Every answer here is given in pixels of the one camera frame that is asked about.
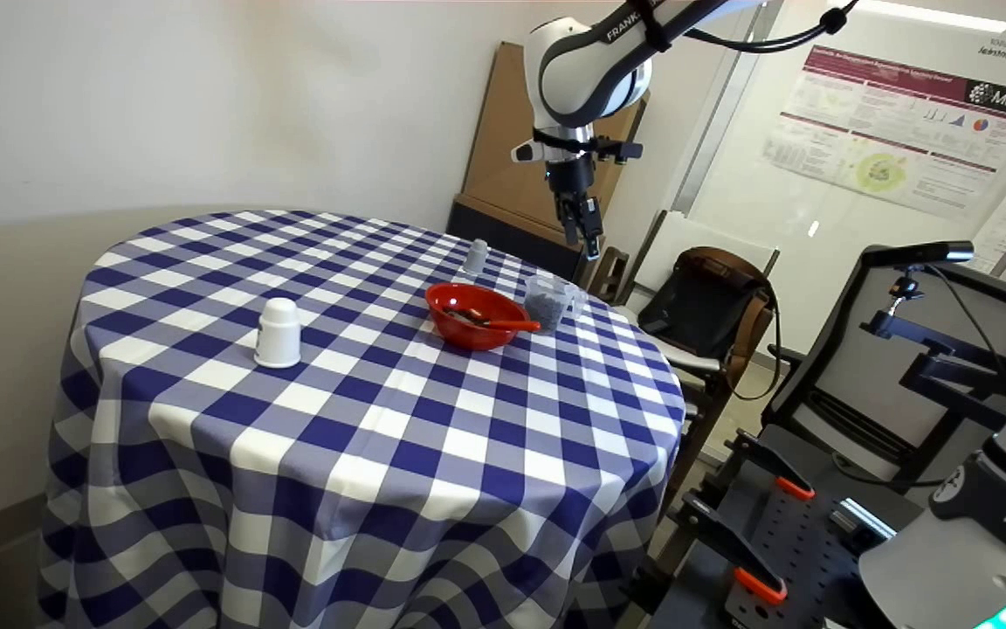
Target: wall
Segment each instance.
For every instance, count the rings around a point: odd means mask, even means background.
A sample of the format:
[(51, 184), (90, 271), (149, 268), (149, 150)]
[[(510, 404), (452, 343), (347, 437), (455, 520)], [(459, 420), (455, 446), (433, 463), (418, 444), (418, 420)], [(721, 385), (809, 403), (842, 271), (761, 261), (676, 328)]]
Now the wall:
[[(240, 205), (444, 226), (495, 43), (609, 6), (0, 0), (0, 505), (41, 489), (63, 333), (95, 256)], [(668, 94), (646, 134), (686, 128), (687, 99)], [(659, 197), (674, 162), (646, 162), (668, 173)], [(643, 184), (622, 205), (659, 199)]]
[[(985, 0), (903, 3), (1006, 16), (1006, 3)], [(820, 11), (820, 0), (782, 3), (777, 36), (813, 23)], [(823, 46), (1006, 85), (1006, 59), (978, 56), (978, 48), (987, 46), (987, 36), (978, 32), (857, 13), (852, 23), (842, 36), (823, 37)], [(846, 271), (865, 246), (978, 237), (980, 226), (995, 225), (987, 212), (1006, 205), (1006, 197), (1000, 197), (987, 199), (978, 218), (940, 218), (777, 169), (765, 158), (765, 148), (779, 121), (782, 102), (801, 81), (802, 59), (806, 48), (757, 59), (713, 171), (697, 199), (687, 205), (692, 220), (782, 249), (773, 278), (782, 300), (785, 346), (794, 348), (809, 346), (829, 317), (829, 308), (835, 303), (837, 286), (846, 284)], [(978, 240), (987, 246), (980, 268), (993, 268), (995, 237), (980, 233)]]

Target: cardboard box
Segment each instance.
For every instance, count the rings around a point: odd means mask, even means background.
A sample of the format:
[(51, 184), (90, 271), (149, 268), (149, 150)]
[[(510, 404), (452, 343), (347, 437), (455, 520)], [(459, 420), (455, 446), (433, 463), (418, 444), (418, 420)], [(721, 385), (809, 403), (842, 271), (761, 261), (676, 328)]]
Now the cardboard box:
[[(598, 135), (631, 138), (643, 119), (643, 102), (598, 121)], [(544, 164), (513, 164), (510, 150), (531, 138), (531, 102), (525, 85), (525, 48), (503, 43), (492, 59), (490, 88), (483, 99), (474, 142), (459, 192), (462, 205), (490, 212), (544, 240), (566, 246), (554, 220), (554, 199), (544, 181)], [(593, 173), (593, 199), (609, 212), (619, 164), (602, 162)]]

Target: poster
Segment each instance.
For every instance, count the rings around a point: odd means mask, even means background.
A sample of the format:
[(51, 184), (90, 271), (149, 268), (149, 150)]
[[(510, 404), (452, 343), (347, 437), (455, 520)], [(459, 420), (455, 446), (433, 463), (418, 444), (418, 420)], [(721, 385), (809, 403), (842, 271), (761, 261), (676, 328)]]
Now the poster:
[(813, 46), (768, 162), (921, 212), (1006, 187), (1006, 85)]

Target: checkered tablecloth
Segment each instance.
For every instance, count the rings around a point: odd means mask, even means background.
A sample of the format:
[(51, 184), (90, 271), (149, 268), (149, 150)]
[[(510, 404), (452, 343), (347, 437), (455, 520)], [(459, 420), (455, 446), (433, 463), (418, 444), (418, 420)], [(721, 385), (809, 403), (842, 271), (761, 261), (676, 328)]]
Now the checkered tablecloth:
[[(63, 362), (47, 623), (609, 623), (676, 452), (676, 377), (590, 297), (554, 336), (444, 348), (423, 294), (466, 256), (296, 209), (104, 251)], [(492, 251), (483, 284), (534, 276)], [(300, 366), (250, 361), (268, 297), (307, 314)]]

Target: red bowl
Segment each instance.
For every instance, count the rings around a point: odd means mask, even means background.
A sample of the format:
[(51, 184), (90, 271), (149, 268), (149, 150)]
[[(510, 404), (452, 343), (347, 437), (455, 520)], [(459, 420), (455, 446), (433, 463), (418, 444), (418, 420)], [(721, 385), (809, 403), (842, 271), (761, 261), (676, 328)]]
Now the red bowl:
[(466, 317), (455, 317), (455, 310), (480, 310), (484, 322), (526, 322), (526, 310), (518, 300), (474, 284), (433, 284), (426, 289), (426, 300), (444, 346), (469, 353), (506, 346), (518, 333), (483, 328)]

